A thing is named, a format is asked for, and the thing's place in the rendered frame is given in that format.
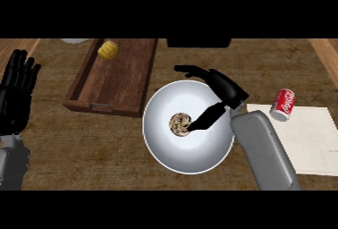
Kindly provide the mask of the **open wooden drawer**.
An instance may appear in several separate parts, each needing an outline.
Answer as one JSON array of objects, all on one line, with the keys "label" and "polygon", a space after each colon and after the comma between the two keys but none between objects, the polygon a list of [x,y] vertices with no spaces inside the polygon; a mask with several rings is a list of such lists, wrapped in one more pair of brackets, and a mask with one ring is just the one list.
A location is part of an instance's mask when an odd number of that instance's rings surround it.
[{"label": "open wooden drawer", "polygon": [[[119,47],[114,60],[97,55],[109,40]],[[77,112],[142,117],[155,53],[156,38],[96,38],[62,106]],[[93,110],[91,103],[109,104],[112,111]]]}]

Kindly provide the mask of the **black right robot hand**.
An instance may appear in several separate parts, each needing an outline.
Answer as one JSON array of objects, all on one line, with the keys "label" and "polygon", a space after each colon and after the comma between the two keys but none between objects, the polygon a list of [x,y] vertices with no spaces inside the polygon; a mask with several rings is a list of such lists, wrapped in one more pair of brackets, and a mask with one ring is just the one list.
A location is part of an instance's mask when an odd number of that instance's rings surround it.
[{"label": "black right robot hand", "polygon": [[184,72],[187,78],[201,78],[220,99],[220,102],[207,108],[187,127],[187,131],[207,130],[226,113],[226,107],[235,110],[249,95],[233,80],[214,69],[207,71],[195,65],[176,65],[174,71]]}]

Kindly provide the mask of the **red soda can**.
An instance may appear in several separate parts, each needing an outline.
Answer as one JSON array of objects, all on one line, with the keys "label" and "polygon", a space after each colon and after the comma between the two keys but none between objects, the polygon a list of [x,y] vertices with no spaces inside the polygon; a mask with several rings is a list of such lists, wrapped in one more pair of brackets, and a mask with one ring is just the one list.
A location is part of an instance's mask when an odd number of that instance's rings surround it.
[{"label": "red soda can", "polygon": [[294,110],[295,93],[289,89],[280,89],[269,110],[270,116],[280,122],[286,122],[291,118]]}]

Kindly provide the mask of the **white placemat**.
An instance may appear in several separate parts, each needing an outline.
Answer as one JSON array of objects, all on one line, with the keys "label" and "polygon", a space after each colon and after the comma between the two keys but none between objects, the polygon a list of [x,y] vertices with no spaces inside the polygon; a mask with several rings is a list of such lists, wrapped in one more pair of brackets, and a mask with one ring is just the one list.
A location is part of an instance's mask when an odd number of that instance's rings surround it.
[{"label": "white placemat", "polygon": [[248,104],[269,117],[298,174],[338,176],[338,129],[326,107],[295,106],[286,122],[269,115],[270,105]]}]

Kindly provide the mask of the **brown cupcake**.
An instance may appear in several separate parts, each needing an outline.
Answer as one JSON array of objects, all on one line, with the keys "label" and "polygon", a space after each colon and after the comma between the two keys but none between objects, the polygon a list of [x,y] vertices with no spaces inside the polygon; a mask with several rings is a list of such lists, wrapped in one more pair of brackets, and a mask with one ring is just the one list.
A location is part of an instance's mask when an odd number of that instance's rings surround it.
[{"label": "brown cupcake", "polygon": [[173,134],[178,137],[184,137],[189,135],[187,127],[192,123],[192,117],[186,113],[177,113],[171,116],[168,121],[168,128]]}]

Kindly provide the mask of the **white bowl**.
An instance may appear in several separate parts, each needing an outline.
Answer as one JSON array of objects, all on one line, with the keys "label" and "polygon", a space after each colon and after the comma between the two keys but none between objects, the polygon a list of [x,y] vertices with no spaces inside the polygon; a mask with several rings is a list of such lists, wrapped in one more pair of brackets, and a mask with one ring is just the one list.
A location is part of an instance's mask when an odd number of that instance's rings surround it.
[{"label": "white bowl", "polygon": [[147,101],[143,115],[145,144],[158,163],[176,173],[209,171],[229,155],[233,143],[230,108],[204,131],[178,137],[170,130],[170,118],[186,113],[192,121],[218,103],[208,85],[199,81],[174,81]]}]

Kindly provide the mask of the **black appliance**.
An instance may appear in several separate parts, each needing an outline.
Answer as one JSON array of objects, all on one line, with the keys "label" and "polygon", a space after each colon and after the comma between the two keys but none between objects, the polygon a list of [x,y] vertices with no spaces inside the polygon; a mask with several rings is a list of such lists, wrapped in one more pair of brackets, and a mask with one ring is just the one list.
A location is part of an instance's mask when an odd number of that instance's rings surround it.
[{"label": "black appliance", "polygon": [[221,40],[192,40],[192,39],[176,39],[168,38],[167,43],[168,47],[181,47],[181,48],[226,48],[230,45],[232,40],[229,38]]}]

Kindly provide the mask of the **pale grey round object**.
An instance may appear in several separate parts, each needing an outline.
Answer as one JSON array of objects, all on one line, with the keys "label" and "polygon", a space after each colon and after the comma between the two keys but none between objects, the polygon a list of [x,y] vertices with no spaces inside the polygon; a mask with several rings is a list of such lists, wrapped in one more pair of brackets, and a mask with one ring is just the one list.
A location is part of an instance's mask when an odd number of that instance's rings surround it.
[{"label": "pale grey round object", "polygon": [[62,38],[60,40],[68,44],[80,44],[81,42],[87,41],[88,38]]}]

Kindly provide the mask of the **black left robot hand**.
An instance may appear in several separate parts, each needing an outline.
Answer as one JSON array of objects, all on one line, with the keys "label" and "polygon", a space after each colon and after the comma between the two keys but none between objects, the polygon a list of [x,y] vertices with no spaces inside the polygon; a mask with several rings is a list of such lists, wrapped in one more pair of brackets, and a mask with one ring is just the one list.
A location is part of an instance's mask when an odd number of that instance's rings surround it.
[{"label": "black left robot hand", "polygon": [[41,65],[16,49],[0,82],[0,136],[19,134],[29,121],[31,93]]}]

